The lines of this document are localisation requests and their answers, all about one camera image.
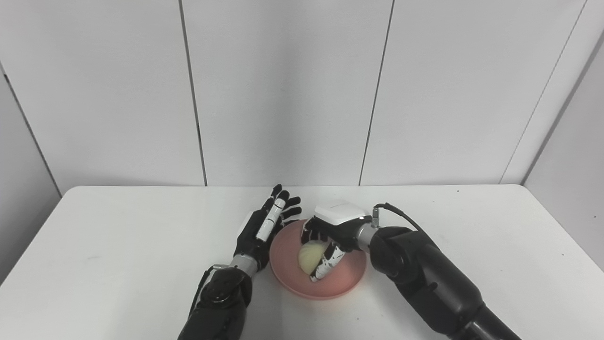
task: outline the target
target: white wall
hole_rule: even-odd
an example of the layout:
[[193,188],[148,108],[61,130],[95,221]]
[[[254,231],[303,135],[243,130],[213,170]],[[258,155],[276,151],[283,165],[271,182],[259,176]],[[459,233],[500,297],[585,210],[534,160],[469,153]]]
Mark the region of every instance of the white wall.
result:
[[177,0],[0,0],[0,60],[62,192],[204,184]]
[[362,184],[499,183],[584,3],[397,1]]
[[[374,110],[393,3],[182,0],[207,183],[519,183],[604,0],[397,1]],[[0,0],[0,58],[61,191],[204,184],[178,1]]]
[[526,186],[604,269],[604,50],[595,53]]
[[59,201],[14,100],[0,73],[0,283]]
[[391,0],[184,0],[209,185],[357,185]]

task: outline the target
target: panel seam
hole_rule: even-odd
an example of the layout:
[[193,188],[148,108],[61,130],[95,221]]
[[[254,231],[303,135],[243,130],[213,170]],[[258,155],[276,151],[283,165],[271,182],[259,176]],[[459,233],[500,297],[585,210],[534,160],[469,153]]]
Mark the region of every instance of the panel seam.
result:
[[378,100],[378,89],[379,89],[379,81],[382,78],[382,69],[384,67],[384,57],[386,55],[386,46],[388,45],[388,35],[390,34],[390,24],[392,23],[392,13],[394,12],[394,2],[392,0],[392,6],[390,7],[390,16],[388,17],[388,28],[386,28],[386,38],[384,39],[384,50],[382,51],[382,60],[379,64],[379,71],[377,74],[377,84],[376,91],[373,96],[373,106],[371,107],[371,117],[369,118],[369,129],[367,130],[367,140],[365,141],[365,151],[363,152],[363,161],[361,163],[361,173],[359,174],[359,184],[361,186],[361,180],[363,179],[363,169],[365,168],[365,158],[367,157],[367,148],[369,147],[369,137],[371,135],[371,124],[373,124],[373,113],[376,109],[376,102]]
[[543,86],[543,90],[541,90],[541,94],[539,95],[539,98],[537,98],[535,107],[533,107],[533,111],[531,112],[526,125],[524,125],[524,129],[522,130],[522,134],[520,135],[520,138],[518,139],[518,143],[514,147],[514,151],[512,151],[512,155],[510,156],[510,159],[507,161],[506,168],[503,170],[503,174],[501,174],[501,178],[499,179],[499,184],[501,184],[501,182],[503,181],[503,178],[506,176],[507,169],[509,168],[510,164],[512,163],[512,160],[514,159],[514,155],[516,154],[516,151],[518,150],[518,146],[522,142],[522,139],[524,138],[524,134],[526,133],[527,129],[529,128],[530,122],[533,119],[533,116],[535,115],[535,111],[537,110],[537,107],[539,107],[539,103],[541,102],[541,98],[543,97],[543,94],[545,93],[547,86],[550,84],[551,77],[554,75],[554,72],[556,71],[556,67],[558,66],[558,63],[560,62],[560,59],[562,58],[562,55],[564,54],[564,50],[566,49],[566,46],[568,45],[568,41],[570,40],[570,37],[573,35],[574,28],[577,26],[577,23],[579,22],[579,18],[581,18],[581,14],[583,14],[583,9],[585,8],[585,5],[587,5],[587,1],[588,0],[585,0],[583,2],[583,6],[581,6],[581,9],[579,10],[577,19],[575,19],[573,27],[571,28],[571,30],[566,38],[566,41],[564,42],[564,45],[562,46],[562,50],[558,54],[558,58],[556,59],[556,62],[554,63],[554,67],[551,69],[550,75],[547,77],[547,80],[545,81],[545,86]]
[[562,116],[566,112],[566,110],[567,110],[570,102],[572,101],[575,93],[579,89],[580,84],[583,82],[583,78],[585,78],[585,75],[587,74],[589,68],[591,67],[591,64],[593,63],[594,59],[596,58],[596,55],[599,53],[599,51],[600,51],[600,49],[602,47],[602,43],[603,42],[604,42],[604,31],[602,32],[602,34],[598,38],[598,41],[596,42],[596,46],[595,46],[594,50],[591,52],[590,57],[587,59],[587,62],[585,63],[585,66],[583,67],[583,70],[579,74],[579,78],[577,79],[577,82],[574,84],[573,89],[570,91],[570,94],[568,95],[568,97],[564,101],[564,104],[562,105],[562,108],[560,109],[560,112],[558,112],[558,115],[556,116],[556,119],[554,120],[554,123],[551,125],[550,130],[548,131],[547,135],[545,136],[545,139],[541,143],[541,147],[539,148],[539,151],[537,151],[537,154],[535,155],[535,158],[533,159],[530,167],[528,168],[527,173],[524,175],[524,178],[522,179],[522,182],[520,183],[520,185],[524,186],[526,184],[527,180],[529,179],[529,175],[531,174],[531,172],[535,168],[535,165],[537,164],[537,161],[539,160],[539,158],[543,154],[545,146],[550,141],[551,136],[553,135],[554,131],[556,130],[556,128],[558,126],[558,124],[560,123],[560,120],[562,119]]
[[188,47],[187,26],[185,25],[185,14],[182,9],[182,0],[178,0],[178,9],[181,12],[182,37],[185,43],[185,54],[187,55],[187,70],[189,75],[189,84],[191,86],[191,98],[193,101],[193,113],[195,114],[195,127],[197,128],[197,141],[199,144],[199,156],[201,158],[201,170],[204,173],[204,186],[208,186],[208,179],[205,174],[204,147],[201,143],[201,128],[199,127],[199,113],[197,109],[197,98],[195,96],[195,84],[193,82],[193,71],[191,69],[191,55]]
[[52,171],[50,171],[50,167],[48,166],[46,157],[44,157],[44,154],[42,153],[42,149],[40,149],[40,144],[38,144],[36,136],[34,135],[34,131],[31,129],[30,122],[29,122],[29,120],[27,120],[27,117],[25,116],[25,112],[23,111],[23,107],[21,106],[21,103],[19,102],[19,99],[17,98],[17,94],[14,91],[13,84],[11,84],[10,80],[8,79],[8,74],[4,74],[4,79],[6,80],[6,83],[8,84],[8,88],[10,89],[10,92],[13,95],[14,101],[17,103],[17,107],[19,108],[21,117],[23,118],[23,121],[25,122],[27,131],[29,131],[31,139],[34,141],[34,144],[36,145],[36,149],[38,151],[38,154],[40,154],[40,158],[42,159],[44,168],[46,168],[46,171],[47,171],[48,175],[50,176],[50,180],[52,181],[53,186],[59,195],[59,198],[63,198],[63,195],[61,194],[61,190],[59,190],[59,186],[57,185],[57,181],[54,179],[54,175],[53,175]]

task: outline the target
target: pink bowl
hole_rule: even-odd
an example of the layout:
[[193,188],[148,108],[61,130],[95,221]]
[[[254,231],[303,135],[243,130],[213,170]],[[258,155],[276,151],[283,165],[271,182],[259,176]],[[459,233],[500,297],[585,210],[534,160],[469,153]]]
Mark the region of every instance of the pink bowl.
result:
[[272,272],[285,288],[303,298],[327,300],[348,293],[365,273],[365,253],[358,250],[347,253],[325,278],[312,282],[298,265],[304,221],[288,225],[275,236],[269,253]]

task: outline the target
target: cable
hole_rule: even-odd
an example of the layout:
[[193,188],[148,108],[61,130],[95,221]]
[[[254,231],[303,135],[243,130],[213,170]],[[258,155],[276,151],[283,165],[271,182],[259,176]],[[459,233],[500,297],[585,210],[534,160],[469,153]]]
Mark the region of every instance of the cable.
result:
[[384,208],[384,209],[386,209],[388,211],[394,212],[398,216],[401,216],[402,218],[406,219],[407,222],[409,222],[415,229],[417,229],[417,231],[426,234],[426,232],[423,231],[422,227],[420,227],[419,224],[417,224],[411,217],[407,216],[407,214],[405,214],[402,210],[400,210],[399,208],[393,206],[392,204],[390,204],[388,202],[386,202],[386,203],[379,203],[379,204],[376,204],[374,208]]

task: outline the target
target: robotic arm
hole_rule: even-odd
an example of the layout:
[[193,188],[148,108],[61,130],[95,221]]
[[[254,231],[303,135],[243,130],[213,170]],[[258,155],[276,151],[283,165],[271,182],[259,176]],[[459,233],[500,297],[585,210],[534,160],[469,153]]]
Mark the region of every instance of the robotic arm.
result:
[[215,264],[203,275],[178,340],[236,340],[252,298],[252,278],[264,269],[275,234],[302,209],[299,197],[289,198],[277,185],[262,208],[254,211],[237,237],[229,265]]
[[[379,227],[380,209],[400,215],[415,230]],[[394,282],[435,332],[453,340],[520,340],[489,310],[472,281],[397,207],[378,204],[368,215],[351,203],[334,201],[317,206],[304,228],[327,235],[343,251],[368,252],[371,265]]]

